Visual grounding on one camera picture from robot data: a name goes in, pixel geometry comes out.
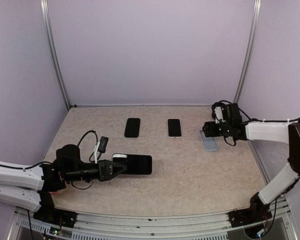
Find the white arm segment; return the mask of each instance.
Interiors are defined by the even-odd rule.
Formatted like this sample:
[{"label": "white arm segment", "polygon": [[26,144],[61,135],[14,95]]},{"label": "white arm segment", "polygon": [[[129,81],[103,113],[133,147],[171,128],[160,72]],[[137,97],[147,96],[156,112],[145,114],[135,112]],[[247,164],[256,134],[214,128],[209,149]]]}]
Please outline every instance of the white arm segment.
[{"label": "white arm segment", "polygon": [[[0,164],[18,168],[29,167],[28,165],[19,165],[1,161]],[[44,181],[42,180],[43,175],[44,174],[42,168],[39,166],[33,167],[28,170],[12,169],[0,166],[1,185],[10,185],[34,190],[41,190],[44,185]]]},{"label": "white arm segment", "polygon": [[288,125],[292,123],[253,121],[245,126],[246,138],[289,144]]},{"label": "white arm segment", "polygon": [[263,204],[267,205],[282,194],[291,184],[299,178],[298,173],[292,170],[290,163],[259,192],[259,198]]},{"label": "white arm segment", "polygon": [[0,185],[0,202],[36,212],[40,208],[40,195],[34,190]]}]

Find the metal frame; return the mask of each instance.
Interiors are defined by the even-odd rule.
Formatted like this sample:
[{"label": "metal frame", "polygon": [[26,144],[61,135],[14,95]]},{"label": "metal frame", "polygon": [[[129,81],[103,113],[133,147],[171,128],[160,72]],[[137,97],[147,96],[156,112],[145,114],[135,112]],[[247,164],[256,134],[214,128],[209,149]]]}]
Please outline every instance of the metal frame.
[{"label": "metal frame", "polygon": [[255,44],[260,9],[261,9],[261,0],[254,0],[254,7],[253,7],[253,13],[252,13],[252,21],[251,21],[248,45],[247,45],[246,52],[245,52],[245,57],[244,57],[243,67],[242,67],[241,74],[240,74],[239,84],[236,89],[236,93],[235,93],[234,100],[233,100],[234,103],[239,102],[240,97],[242,95],[242,91],[244,89],[245,82],[246,82],[248,68],[250,65],[250,60],[251,60],[251,56],[252,56],[253,48],[254,48],[254,44]]},{"label": "metal frame", "polygon": [[[270,209],[273,213],[275,204]],[[298,240],[294,232],[294,222],[286,200],[278,200],[276,218],[283,218],[289,240]],[[31,219],[32,228],[37,232],[59,226]],[[131,240],[131,239],[167,239],[167,240],[199,240],[228,239],[228,232],[251,227],[259,223],[231,228],[228,211],[181,215],[181,216],[122,216],[110,214],[93,214],[79,212],[74,228],[63,227],[65,233],[71,233],[71,238],[61,239],[101,239],[101,240]],[[12,221],[8,240],[15,240],[20,227],[29,227],[27,212],[17,208]]]},{"label": "metal frame", "polygon": [[43,17],[43,22],[44,22],[44,26],[45,26],[46,36],[48,38],[51,58],[52,58],[52,62],[53,62],[53,66],[54,66],[54,70],[55,70],[55,74],[56,74],[56,78],[57,78],[57,83],[58,83],[58,86],[59,86],[59,89],[60,89],[60,92],[62,95],[64,105],[65,105],[67,111],[69,111],[71,108],[71,103],[70,103],[66,85],[65,85],[62,73],[61,73],[60,64],[59,64],[59,60],[58,60],[58,56],[57,56],[57,51],[56,51],[56,46],[55,46],[55,42],[54,42],[51,21],[50,21],[50,15],[49,15],[48,0],[40,0],[40,3],[41,3],[42,17]]},{"label": "metal frame", "polygon": [[107,105],[76,105],[74,108],[106,108],[106,107],[211,107],[211,104],[107,104]]}]

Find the wire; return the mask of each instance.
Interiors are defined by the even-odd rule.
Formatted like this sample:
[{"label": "wire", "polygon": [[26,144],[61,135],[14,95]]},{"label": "wire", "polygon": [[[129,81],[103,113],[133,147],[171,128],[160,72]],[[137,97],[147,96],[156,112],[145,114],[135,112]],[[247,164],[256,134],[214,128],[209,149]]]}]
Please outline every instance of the wire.
[{"label": "wire", "polygon": [[[95,145],[98,144],[98,135],[97,135],[97,132],[96,132],[95,130],[89,130],[89,131],[87,131],[85,134],[83,134],[83,136],[81,137],[80,141],[79,141],[78,144],[77,144],[77,147],[80,146],[82,140],[83,140],[89,133],[93,133],[93,134],[95,135],[95,140],[96,140]],[[89,157],[89,162],[90,162],[90,163],[94,163],[94,162],[95,162],[94,160],[91,160],[91,158],[93,157],[94,153],[95,153],[95,152],[93,151],[93,152],[91,153],[90,157]]]},{"label": "wire", "polygon": [[[227,100],[221,100],[221,101],[218,101],[218,103],[232,104],[232,102],[227,101]],[[247,119],[249,119],[249,120],[252,120],[252,119],[253,119],[253,118],[249,117],[249,115],[246,114],[245,111],[243,111],[240,107],[239,107],[239,111],[242,112],[242,113],[247,117]]]},{"label": "wire", "polygon": [[96,159],[99,160],[100,157],[101,157],[101,155],[102,155],[102,152],[99,152],[99,155],[98,155],[98,157]]},{"label": "wire", "polygon": [[49,191],[49,193],[51,194],[51,195],[55,195],[55,194],[60,194],[60,193],[62,193],[64,191],[64,189],[60,189],[60,190],[58,190],[58,191]]},{"label": "wire", "polygon": [[269,227],[269,218],[265,217],[265,228]]},{"label": "wire", "polygon": [[79,189],[79,190],[87,190],[87,189],[91,188],[92,184],[94,184],[94,181],[91,180],[90,182],[91,182],[90,186],[85,187],[85,188],[80,188],[80,187],[75,186],[75,185],[74,185],[74,182],[71,182],[71,186],[74,187],[75,189]]},{"label": "wire", "polygon": [[89,133],[93,133],[95,135],[95,138],[96,138],[96,142],[95,144],[98,143],[98,135],[97,135],[97,132],[95,130],[89,130],[87,131],[85,134],[83,134],[83,136],[81,137],[80,141],[78,142],[77,146],[79,147],[82,140],[89,134]]},{"label": "wire", "polygon": [[28,170],[28,169],[33,169],[34,167],[36,167],[40,164],[51,164],[51,162],[49,162],[49,161],[40,161],[40,162],[36,163],[35,165],[27,166],[27,167],[8,166],[8,165],[0,164],[0,167],[7,168],[7,169]]},{"label": "wire", "polygon": [[[95,162],[94,160],[91,160],[91,158],[92,158],[92,156],[93,156],[94,154],[95,154],[95,152],[92,152],[91,155],[90,155],[90,157],[89,157],[89,162],[90,162],[90,163],[94,163],[94,162]],[[102,153],[99,152],[99,155],[98,155],[98,157],[96,158],[97,161],[100,159],[101,155],[102,155]]]},{"label": "wire", "polygon": [[236,141],[234,138],[232,138],[233,144],[231,144],[231,143],[229,143],[229,142],[227,141],[227,137],[226,137],[226,136],[223,136],[223,140],[225,141],[226,144],[230,145],[231,147],[234,147],[234,146],[237,145],[237,141]]},{"label": "wire", "polygon": [[[220,100],[218,101],[218,103],[228,103],[228,104],[232,104],[232,102],[227,101],[227,100]],[[250,121],[254,120],[254,121],[258,121],[258,122],[264,122],[264,123],[287,123],[288,120],[260,120],[257,118],[251,118],[249,117],[248,114],[245,113],[245,111],[243,111],[241,108],[239,108],[239,111],[242,112]],[[300,120],[300,117],[295,118],[295,119],[290,119],[289,122],[297,122]]]},{"label": "wire", "polygon": [[32,240],[35,240],[35,237],[34,237],[34,232],[32,231],[32,224],[31,224],[31,218],[30,218],[30,212],[29,210],[27,209],[26,212],[28,213],[28,219],[29,219],[29,226],[30,226],[30,233],[31,233],[31,238]]},{"label": "wire", "polygon": [[262,238],[270,232],[272,226],[274,225],[275,218],[276,218],[276,213],[277,213],[277,202],[278,202],[278,197],[275,199],[274,213],[273,213],[273,220],[272,220],[272,222],[271,222],[270,227],[269,227],[269,228],[267,229],[267,231],[261,236]]}]

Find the black connector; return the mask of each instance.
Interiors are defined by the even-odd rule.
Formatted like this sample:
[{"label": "black connector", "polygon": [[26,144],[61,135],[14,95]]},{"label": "black connector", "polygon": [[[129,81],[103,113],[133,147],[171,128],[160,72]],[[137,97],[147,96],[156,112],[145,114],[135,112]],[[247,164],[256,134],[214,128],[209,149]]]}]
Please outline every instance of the black connector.
[{"label": "black connector", "polygon": [[241,124],[242,116],[240,115],[239,106],[237,103],[226,104],[221,107],[222,119],[233,127],[238,127]]},{"label": "black connector", "polygon": [[215,138],[222,136],[220,126],[222,123],[216,123],[215,121],[206,121],[202,127],[202,131],[206,138]]},{"label": "black connector", "polygon": [[106,136],[102,136],[100,139],[100,145],[98,147],[98,152],[104,154],[106,152],[106,147],[108,144],[109,138]]}]

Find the white smartphone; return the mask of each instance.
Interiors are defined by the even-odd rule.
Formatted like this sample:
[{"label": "white smartphone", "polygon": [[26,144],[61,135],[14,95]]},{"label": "white smartphone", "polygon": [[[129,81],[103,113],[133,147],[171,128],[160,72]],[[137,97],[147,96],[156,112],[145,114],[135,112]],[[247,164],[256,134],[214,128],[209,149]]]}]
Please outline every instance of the white smartphone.
[{"label": "white smartphone", "polygon": [[171,139],[179,139],[182,137],[182,129],[180,119],[167,120],[168,137]]}]

